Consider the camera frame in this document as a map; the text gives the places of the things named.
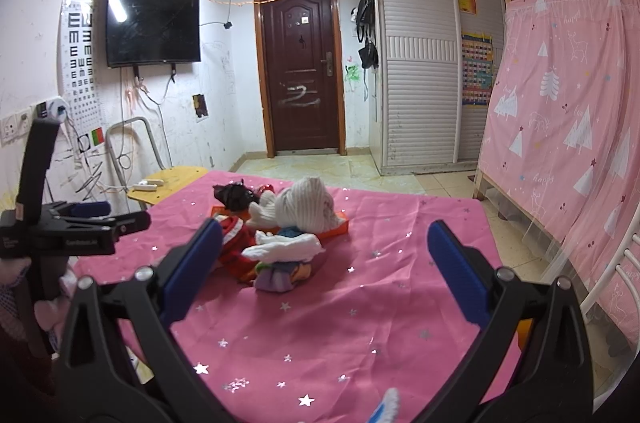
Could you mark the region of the white gloved left hand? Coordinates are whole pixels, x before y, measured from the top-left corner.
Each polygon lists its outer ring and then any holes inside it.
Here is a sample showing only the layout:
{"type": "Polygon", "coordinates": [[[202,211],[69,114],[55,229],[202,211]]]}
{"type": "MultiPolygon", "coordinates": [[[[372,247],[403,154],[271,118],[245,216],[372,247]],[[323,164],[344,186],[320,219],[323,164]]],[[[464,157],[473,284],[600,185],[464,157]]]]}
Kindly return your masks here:
{"type": "Polygon", "coordinates": [[[58,352],[77,278],[67,256],[2,258],[1,329],[35,357],[58,352]]]}

